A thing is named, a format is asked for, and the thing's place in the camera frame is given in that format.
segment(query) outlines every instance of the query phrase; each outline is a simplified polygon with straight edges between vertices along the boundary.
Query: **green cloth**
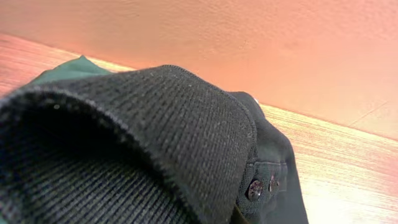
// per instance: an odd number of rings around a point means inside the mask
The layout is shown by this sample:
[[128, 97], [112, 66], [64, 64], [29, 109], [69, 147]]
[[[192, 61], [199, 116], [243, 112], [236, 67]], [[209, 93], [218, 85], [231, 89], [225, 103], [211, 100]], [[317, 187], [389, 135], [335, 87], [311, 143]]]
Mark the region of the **green cloth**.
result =
[[109, 75], [110, 71], [100, 68], [85, 56], [65, 62], [52, 70], [47, 70], [30, 83], [39, 84], [71, 78], [86, 78], [97, 75]]

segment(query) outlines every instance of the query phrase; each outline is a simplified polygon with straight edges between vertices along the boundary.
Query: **peach wall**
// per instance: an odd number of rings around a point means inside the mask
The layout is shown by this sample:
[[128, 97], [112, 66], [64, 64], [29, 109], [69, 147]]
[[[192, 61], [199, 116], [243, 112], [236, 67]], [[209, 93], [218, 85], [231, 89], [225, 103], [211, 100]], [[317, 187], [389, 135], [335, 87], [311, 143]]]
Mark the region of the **peach wall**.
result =
[[0, 32], [398, 139], [395, 0], [2, 0]]

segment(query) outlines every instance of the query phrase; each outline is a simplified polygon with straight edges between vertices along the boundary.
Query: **knit fabric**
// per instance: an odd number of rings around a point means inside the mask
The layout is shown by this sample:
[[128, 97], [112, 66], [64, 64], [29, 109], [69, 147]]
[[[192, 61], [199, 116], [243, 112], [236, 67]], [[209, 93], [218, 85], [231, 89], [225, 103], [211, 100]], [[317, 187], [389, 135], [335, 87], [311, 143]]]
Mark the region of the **knit fabric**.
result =
[[246, 107], [173, 66], [29, 85], [0, 123], [10, 223], [228, 223], [256, 151]]

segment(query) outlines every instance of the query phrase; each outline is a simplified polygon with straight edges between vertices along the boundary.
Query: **wooden surface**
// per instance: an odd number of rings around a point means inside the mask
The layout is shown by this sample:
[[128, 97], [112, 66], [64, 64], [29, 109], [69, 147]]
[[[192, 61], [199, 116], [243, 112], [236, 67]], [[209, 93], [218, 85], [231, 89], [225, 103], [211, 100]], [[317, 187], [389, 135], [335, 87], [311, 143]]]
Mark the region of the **wooden surface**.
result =
[[[0, 95], [78, 56], [0, 34]], [[113, 71], [131, 70], [92, 61]], [[310, 223], [398, 223], [397, 141], [261, 108], [292, 141]]]

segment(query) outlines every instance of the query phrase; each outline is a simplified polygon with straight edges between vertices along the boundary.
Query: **textured wall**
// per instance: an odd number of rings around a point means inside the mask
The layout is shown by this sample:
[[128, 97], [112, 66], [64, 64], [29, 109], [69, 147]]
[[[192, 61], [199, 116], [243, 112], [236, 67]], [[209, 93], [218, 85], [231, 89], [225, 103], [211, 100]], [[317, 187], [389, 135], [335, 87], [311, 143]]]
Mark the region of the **textured wall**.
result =
[[1, 0], [0, 32], [398, 139], [396, 0]]

